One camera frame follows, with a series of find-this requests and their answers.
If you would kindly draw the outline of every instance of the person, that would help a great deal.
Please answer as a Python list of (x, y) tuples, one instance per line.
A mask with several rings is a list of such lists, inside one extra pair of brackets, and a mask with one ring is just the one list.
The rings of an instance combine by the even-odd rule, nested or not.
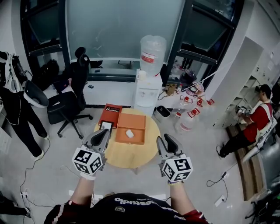
[(19, 208), (15, 202), (4, 197), (1, 191), (0, 191), (0, 214), (23, 215), (25, 217), (31, 218), (30, 211), (28, 208)]
[(271, 90), (268, 85), (262, 85), (259, 88), (259, 99), (262, 104), (247, 117), (245, 114), (241, 114), (243, 120), (248, 124), (246, 128), (231, 138), (225, 146), (219, 152), (219, 155), (224, 158), (231, 152), (235, 152), (240, 148), (247, 147), (255, 143), (262, 130), (267, 129), (270, 126), (270, 120), (272, 118), (272, 105), (270, 103)]
[[(0, 52), (0, 59), (7, 60), (7, 54), (5, 52)], [(14, 71), (18, 80), (22, 84), (27, 80), (27, 77), (19, 75), (19, 70), (17, 67), (18, 63), (18, 57), (14, 56), (12, 65), (14, 67)], [(39, 159), (42, 159), (42, 157), (44, 156), (44, 151), (36, 143), (28, 122), (30, 122), (34, 126), (37, 134), (40, 137), (49, 139), (49, 136), (40, 119), (34, 113), (27, 100), (24, 98), (23, 91), (13, 93), (9, 89), (4, 88), (5, 83), (5, 63), (1, 62), (0, 60), (0, 101), (2, 101), (7, 113), (7, 116), (5, 117), (13, 127), (17, 136), (32, 153), (33, 160), (37, 161)]]
[(90, 208), (94, 179), (81, 177), (70, 200), (63, 205), (55, 205), (44, 224), (91, 224), (97, 221), (138, 223), (147, 220), (165, 223), (209, 223), (203, 213), (193, 206), (182, 182), (169, 185), (171, 206), (165, 201), (144, 194), (118, 193), (104, 197)]

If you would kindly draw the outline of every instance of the red sleeve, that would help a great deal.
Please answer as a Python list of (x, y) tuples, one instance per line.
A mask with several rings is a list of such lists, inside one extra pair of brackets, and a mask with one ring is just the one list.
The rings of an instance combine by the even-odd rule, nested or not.
[(204, 217), (204, 214), (198, 210), (193, 210), (188, 212), (187, 214), (183, 215), (183, 217), (186, 219), (186, 221), (188, 223), (192, 223), (192, 224), (209, 224), (210, 222), (208, 222), (206, 220), (206, 218)]
[(89, 206), (77, 205), (68, 201), (62, 205), (55, 205), (47, 215), (44, 224), (76, 223), (78, 218), (89, 209)]
[(253, 122), (256, 122), (259, 118), (261, 118), (263, 116), (263, 114), (265, 113), (266, 115), (266, 111), (264, 108), (262, 107), (257, 107), (257, 109), (255, 110), (255, 112), (253, 112), (251, 115), (250, 115), (250, 119), (253, 121)]

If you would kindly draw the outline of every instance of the chair base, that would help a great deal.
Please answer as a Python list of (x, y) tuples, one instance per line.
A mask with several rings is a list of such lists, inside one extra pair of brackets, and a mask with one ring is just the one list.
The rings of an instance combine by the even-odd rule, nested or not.
[(83, 139), (84, 136), (82, 136), (82, 135), (79, 133), (79, 131), (78, 131), (78, 129), (77, 129), (75, 123), (78, 123), (78, 119), (87, 118), (87, 117), (88, 117), (90, 120), (93, 119), (93, 116), (91, 116), (90, 114), (86, 114), (86, 115), (77, 115), (77, 116), (75, 116), (72, 120), (66, 119), (66, 121), (64, 122), (64, 124), (61, 126), (61, 128), (59, 129), (59, 131), (58, 131), (58, 133), (57, 133), (58, 137), (59, 137), (59, 138), (62, 138), (62, 134), (61, 134), (62, 130), (67, 126), (67, 124), (71, 123), (72, 126), (74, 127), (76, 133), (78, 134), (79, 138), (80, 138), (80, 139)]

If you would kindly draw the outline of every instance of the black pants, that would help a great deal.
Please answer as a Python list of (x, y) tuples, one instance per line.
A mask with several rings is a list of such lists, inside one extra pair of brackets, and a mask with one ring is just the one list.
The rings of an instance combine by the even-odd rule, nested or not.
[(40, 119), (34, 113), (30, 104), (25, 99), (23, 99), (21, 100), (21, 115), (19, 118), (19, 124), (12, 125), (12, 127), (17, 136), (27, 146), (32, 155), (34, 157), (37, 157), (42, 153), (42, 150), (35, 141), (28, 122), (30, 122), (34, 126), (39, 136), (47, 137), (47, 132), (43, 127)]
[(242, 131), (227, 142), (227, 144), (220, 150), (220, 156), (224, 158), (231, 152), (235, 152), (238, 149), (252, 145), (254, 142), (255, 141), (248, 141), (248, 139), (244, 136), (244, 133)]
[(14, 203), (11, 200), (2, 196), (0, 198), (0, 214), (27, 215), (27, 211), (25, 208), (14, 206)]

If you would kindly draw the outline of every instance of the table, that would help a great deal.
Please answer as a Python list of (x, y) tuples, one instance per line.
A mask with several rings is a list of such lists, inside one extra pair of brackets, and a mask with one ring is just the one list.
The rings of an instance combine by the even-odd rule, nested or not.
[[(143, 112), (131, 108), (123, 108), (122, 113), (145, 115)], [(99, 130), (99, 127), (97, 124), (94, 131)], [(144, 145), (115, 142), (116, 129), (113, 129), (108, 148), (105, 152), (105, 158), (108, 159), (107, 163), (116, 167), (130, 169), (145, 165), (158, 153), (156, 140), (160, 135), (161, 133), (156, 122), (149, 116), (146, 117)]]

